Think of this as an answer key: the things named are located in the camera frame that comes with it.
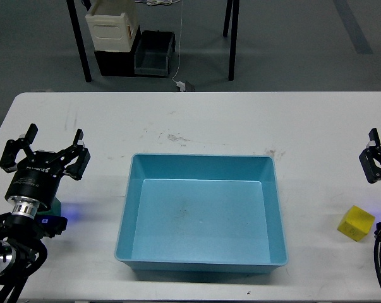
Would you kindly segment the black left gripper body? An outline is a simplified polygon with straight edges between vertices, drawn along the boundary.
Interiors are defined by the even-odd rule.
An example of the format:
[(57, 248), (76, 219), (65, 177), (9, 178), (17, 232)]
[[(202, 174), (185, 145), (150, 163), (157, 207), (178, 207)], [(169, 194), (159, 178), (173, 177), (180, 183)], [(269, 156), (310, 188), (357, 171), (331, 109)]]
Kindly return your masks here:
[(5, 172), (14, 173), (4, 198), (9, 203), (28, 198), (39, 202), (40, 211), (49, 211), (63, 170), (63, 163), (55, 152), (35, 151), (32, 160), (24, 158), (4, 167)]

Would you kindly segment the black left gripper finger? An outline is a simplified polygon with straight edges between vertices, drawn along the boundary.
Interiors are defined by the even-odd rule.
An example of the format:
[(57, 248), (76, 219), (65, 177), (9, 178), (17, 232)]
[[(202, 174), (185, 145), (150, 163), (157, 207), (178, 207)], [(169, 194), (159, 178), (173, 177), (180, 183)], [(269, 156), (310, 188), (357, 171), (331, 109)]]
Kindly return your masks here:
[(66, 175), (79, 181), (90, 160), (90, 152), (83, 143), (83, 131), (77, 129), (73, 143), (52, 157), (52, 174), (58, 178)]
[(20, 150), (25, 152), (29, 162), (33, 162), (35, 160), (35, 153), (30, 145), (33, 143), (37, 133), (38, 127), (36, 124), (31, 124), (23, 136), (20, 136), (17, 140), (8, 140), (0, 159), (0, 168), (7, 173), (16, 171), (16, 157)]

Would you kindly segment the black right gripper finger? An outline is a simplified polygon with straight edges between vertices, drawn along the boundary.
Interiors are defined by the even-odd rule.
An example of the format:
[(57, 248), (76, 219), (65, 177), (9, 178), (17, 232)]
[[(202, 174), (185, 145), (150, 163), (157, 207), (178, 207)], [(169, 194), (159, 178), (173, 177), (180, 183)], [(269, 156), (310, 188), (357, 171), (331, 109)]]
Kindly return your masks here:
[(359, 160), (367, 181), (374, 184), (381, 181), (381, 142), (377, 128), (368, 133), (369, 142), (360, 153)]

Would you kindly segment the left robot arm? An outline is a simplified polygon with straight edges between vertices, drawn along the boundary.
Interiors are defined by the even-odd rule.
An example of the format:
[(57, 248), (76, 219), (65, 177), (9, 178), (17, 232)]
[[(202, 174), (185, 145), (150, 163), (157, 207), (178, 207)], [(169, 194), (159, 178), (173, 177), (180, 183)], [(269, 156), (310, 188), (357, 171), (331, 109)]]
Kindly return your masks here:
[(28, 278), (46, 261), (42, 242), (66, 230), (67, 218), (52, 211), (62, 177), (79, 181), (90, 160), (78, 129), (72, 144), (58, 152), (33, 151), (38, 128), (31, 124), (17, 140), (8, 140), (0, 168), (13, 173), (4, 196), (11, 212), (0, 214), (0, 302), (16, 302)]

